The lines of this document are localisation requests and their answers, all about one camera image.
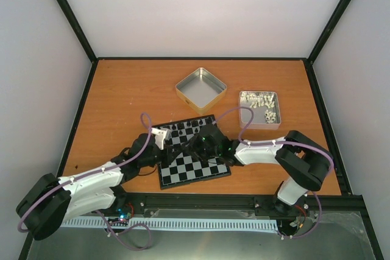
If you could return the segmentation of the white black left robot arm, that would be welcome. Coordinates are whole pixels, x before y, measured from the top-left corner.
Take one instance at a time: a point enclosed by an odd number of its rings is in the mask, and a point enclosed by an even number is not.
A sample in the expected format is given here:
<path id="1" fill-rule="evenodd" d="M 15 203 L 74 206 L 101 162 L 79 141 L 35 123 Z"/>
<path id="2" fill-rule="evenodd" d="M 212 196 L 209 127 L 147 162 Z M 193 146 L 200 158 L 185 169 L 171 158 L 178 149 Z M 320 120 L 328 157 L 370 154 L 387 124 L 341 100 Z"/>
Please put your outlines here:
<path id="1" fill-rule="evenodd" d="M 59 227 L 97 209 L 120 213 L 127 198 L 122 184 L 137 177 L 144 167 L 170 165 L 181 153 L 157 135 L 141 134 L 131 147 L 124 148 L 100 167 L 68 177 L 42 176 L 16 207 L 18 229 L 36 241 L 46 239 Z"/>

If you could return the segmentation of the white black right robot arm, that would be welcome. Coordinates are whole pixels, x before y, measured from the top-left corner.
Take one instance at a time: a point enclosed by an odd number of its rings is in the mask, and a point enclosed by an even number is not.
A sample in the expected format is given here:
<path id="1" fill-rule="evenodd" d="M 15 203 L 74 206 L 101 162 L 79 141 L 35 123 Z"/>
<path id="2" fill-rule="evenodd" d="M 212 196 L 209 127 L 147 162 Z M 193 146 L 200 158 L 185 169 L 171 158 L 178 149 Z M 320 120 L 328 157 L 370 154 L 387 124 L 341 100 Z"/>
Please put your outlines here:
<path id="1" fill-rule="evenodd" d="M 229 139 L 218 126 L 210 124 L 194 135 L 184 149 L 202 163 L 216 158 L 228 166 L 278 164 L 288 174 L 276 191 L 276 202 L 285 206 L 295 205 L 307 192 L 319 191 L 334 169 L 331 153 L 296 130 L 277 139 L 250 141 Z"/>

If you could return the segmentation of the white chess pieces pile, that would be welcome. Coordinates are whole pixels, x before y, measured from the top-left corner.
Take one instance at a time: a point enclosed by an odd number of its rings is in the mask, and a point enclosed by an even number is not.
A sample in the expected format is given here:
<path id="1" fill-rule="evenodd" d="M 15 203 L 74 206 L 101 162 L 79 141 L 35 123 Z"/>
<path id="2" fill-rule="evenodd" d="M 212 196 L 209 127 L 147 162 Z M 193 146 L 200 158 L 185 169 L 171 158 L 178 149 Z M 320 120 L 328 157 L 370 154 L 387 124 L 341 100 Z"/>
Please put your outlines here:
<path id="1" fill-rule="evenodd" d="M 258 124 L 272 124 L 277 120 L 273 95 L 249 97 L 249 107 L 253 110 L 253 121 Z"/>

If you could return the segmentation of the gold square tin box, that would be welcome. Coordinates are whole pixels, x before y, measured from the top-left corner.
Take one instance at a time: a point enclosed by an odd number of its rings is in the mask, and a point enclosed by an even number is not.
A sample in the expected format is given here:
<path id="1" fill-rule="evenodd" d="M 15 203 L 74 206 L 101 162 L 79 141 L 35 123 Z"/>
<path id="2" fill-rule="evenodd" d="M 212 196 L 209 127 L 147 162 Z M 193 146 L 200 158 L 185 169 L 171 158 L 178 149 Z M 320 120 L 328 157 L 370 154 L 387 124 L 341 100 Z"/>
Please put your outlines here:
<path id="1" fill-rule="evenodd" d="M 175 86 L 176 93 L 197 114 L 203 115 L 225 95 L 227 85 L 205 68 L 197 68 Z"/>

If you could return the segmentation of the white patterned tin lid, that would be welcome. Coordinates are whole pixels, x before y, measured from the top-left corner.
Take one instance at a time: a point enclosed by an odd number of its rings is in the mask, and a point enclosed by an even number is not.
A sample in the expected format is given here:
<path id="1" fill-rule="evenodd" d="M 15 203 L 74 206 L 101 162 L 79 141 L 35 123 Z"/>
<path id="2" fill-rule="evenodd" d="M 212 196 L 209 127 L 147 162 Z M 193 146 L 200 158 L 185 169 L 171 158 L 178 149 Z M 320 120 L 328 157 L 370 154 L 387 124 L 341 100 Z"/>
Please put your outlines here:
<path id="1" fill-rule="evenodd" d="M 274 91 L 241 91 L 239 93 L 239 124 L 247 129 L 277 130 L 282 122 L 278 95 Z"/>

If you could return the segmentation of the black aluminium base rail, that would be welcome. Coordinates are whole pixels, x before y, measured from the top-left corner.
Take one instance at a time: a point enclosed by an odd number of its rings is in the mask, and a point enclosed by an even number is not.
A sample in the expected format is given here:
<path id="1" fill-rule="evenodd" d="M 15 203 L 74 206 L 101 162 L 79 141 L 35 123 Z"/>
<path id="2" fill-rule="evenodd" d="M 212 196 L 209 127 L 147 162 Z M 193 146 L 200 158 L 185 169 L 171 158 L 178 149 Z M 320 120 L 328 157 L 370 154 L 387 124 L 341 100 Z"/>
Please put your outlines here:
<path id="1" fill-rule="evenodd" d="M 279 202 L 274 195 L 217 195 L 217 194 L 163 194 L 129 193 L 115 191 L 114 196 L 98 194 L 78 199 L 71 203 L 63 221 L 101 210 L 108 216 L 118 216 L 131 210 L 135 214 L 148 216 L 151 211 L 160 209 L 253 211 L 257 217 L 270 219 L 292 219 L 298 215 L 309 216 L 311 212 L 323 211 L 361 211 L 366 205 L 360 195 L 313 195 L 303 196 L 288 207 Z"/>

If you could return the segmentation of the black front left frame post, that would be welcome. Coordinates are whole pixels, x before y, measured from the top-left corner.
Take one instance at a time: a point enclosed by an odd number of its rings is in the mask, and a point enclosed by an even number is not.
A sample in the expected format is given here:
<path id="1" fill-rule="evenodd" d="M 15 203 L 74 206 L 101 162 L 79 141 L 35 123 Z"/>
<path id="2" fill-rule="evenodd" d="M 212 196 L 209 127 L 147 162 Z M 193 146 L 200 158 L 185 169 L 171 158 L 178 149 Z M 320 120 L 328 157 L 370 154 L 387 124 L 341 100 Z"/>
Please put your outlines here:
<path id="1" fill-rule="evenodd" d="M 71 26 L 76 38 L 78 39 L 82 49 L 84 50 L 86 56 L 88 57 L 91 63 L 96 63 L 97 57 L 94 53 L 84 31 L 79 24 L 76 15 L 73 12 L 68 0 L 56 0 L 59 5 L 61 11 L 63 12 L 65 18 L 67 19 L 69 25 Z"/>

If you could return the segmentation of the black enclosure frame post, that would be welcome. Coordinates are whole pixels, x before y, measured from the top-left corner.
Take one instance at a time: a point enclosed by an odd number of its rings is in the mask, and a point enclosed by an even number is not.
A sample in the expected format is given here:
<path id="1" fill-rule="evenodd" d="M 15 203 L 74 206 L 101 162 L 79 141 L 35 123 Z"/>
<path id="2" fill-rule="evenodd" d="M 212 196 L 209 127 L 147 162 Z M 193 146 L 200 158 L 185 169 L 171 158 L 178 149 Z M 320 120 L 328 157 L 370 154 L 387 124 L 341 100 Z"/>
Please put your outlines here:
<path id="1" fill-rule="evenodd" d="M 328 22 L 326 23 L 323 31 L 321 32 L 319 38 L 317 39 L 317 42 L 315 43 L 312 51 L 310 52 L 310 54 L 307 58 L 307 63 L 309 66 L 313 66 L 314 62 L 316 61 L 316 59 L 320 55 L 325 44 L 327 43 L 332 32 L 334 31 L 334 29 L 336 28 L 340 19 L 342 18 L 344 12 L 347 10 L 351 1 L 352 0 L 339 0 L 338 1 L 332 15 L 330 16 Z"/>

